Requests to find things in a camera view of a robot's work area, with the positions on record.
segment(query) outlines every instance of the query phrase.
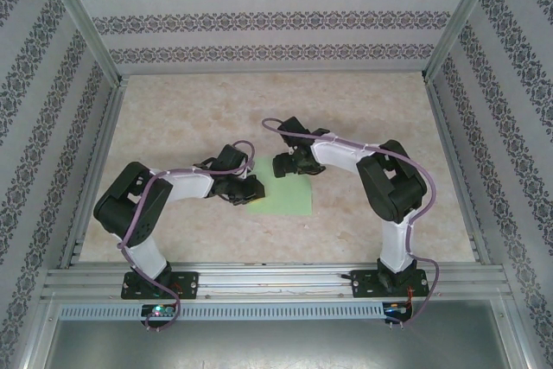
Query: green paper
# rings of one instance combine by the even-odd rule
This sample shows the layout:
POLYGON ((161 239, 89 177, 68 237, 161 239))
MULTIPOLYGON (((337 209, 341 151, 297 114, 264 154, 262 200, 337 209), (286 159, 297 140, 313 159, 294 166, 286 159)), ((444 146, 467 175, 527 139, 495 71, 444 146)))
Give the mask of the green paper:
POLYGON ((307 175, 273 175, 272 157, 256 157, 253 174, 265 186, 265 197, 246 205, 248 213, 309 216, 311 182, 307 175))

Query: patterned wallpaper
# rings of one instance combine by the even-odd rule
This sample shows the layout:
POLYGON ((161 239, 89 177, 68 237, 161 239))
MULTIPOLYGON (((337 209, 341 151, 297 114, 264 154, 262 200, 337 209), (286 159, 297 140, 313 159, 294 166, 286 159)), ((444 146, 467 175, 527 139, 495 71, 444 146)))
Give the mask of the patterned wallpaper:
POLYGON ((83 0, 121 73, 422 70, 460 0, 83 0))
POLYGON ((479 0, 433 81, 538 367, 553 367, 552 2, 479 0))
POLYGON ((0 0, 0 368, 76 214, 111 88, 61 0, 0 0))

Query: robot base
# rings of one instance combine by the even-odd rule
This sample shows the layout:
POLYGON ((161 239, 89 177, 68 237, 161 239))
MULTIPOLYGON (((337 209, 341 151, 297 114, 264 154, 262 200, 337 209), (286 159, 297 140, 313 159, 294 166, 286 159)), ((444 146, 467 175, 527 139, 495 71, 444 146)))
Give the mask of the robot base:
POLYGON ((379 270, 353 270, 349 276, 343 276, 352 281, 354 298, 372 297, 407 297, 409 288, 413 297, 426 297, 429 293, 429 283, 424 270, 409 270, 409 276, 392 286, 382 284, 379 270))
MULTIPOLYGON (((181 300, 195 300, 198 293, 197 272, 173 271, 169 277, 167 287, 178 294, 181 300)), ((124 300, 171 300, 172 296, 142 279, 136 272, 127 272, 124 275, 121 298, 124 300)))

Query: robotic arm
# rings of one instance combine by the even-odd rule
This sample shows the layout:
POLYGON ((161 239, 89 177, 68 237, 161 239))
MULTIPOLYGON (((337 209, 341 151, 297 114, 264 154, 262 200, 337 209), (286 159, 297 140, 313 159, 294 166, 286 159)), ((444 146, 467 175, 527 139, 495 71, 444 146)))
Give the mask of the robotic arm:
POLYGON ((421 207, 427 192, 426 184, 413 166, 366 147, 379 147, 408 157, 403 146, 389 140, 379 146, 358 149, 336 141, 338 137, 328 130, 309 133, 295 117, 282 122, 277 130, 289 152, 273 159, 275 177, 288 173, 318 175, 326 165, 359 175, 372 209, 382 219, 383 245, 378 260, 378 279, 387 289, 402 285, 416 268, 416 260, 407 252, 406 239, 409 221, 421 207), (291 137, 286 133, 311 134, 321 139, 291 137))
POLYGON ((159 252, 151 233, 163 210, 172 201, 186 198, 210 198, 218 195, 234 206, 264 197, 264 186, 251 168, 246 153, 227 144, 217 158, 210 158, 190 169, 165 175, 152 183, 143 195, 148 181, 159 170, 148 169, 139 162, 130 163, 112 183, 94 208, 94 218, 119 241, 124 240, 137 210, 137 199, 145 197, 134 232, 123 247, 126 254, 141 272, 162 286, 168 287, 171 266, 159 252), (238 170, 236 174, 222 174, 238 170))

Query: beige floor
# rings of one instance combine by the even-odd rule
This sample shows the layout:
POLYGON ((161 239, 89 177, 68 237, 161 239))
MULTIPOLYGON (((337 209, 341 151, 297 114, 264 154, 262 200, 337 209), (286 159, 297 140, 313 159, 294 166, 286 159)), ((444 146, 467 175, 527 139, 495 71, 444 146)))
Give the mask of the beige floor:
MULTIPOLYGON (((259 155, 286 150, 264 130, 265 117, 297 116, 310 130, 404 145, 435 177, 438 200, 418 221, 415 253, 473 261, 448 166, 420 73, 240 73, 133 76, 124 97, 100 184, 102 194, 124 166, 187 167, 246 138, 259 155)), ((311 179, 313 215, 252 215, 213 198, 167 205, 156 242, 169 261, 373 262, 380 220, 359 178, 328 169, 311 179)), ((81 261, 121 261, 115 239, 92 219, 81 261)))

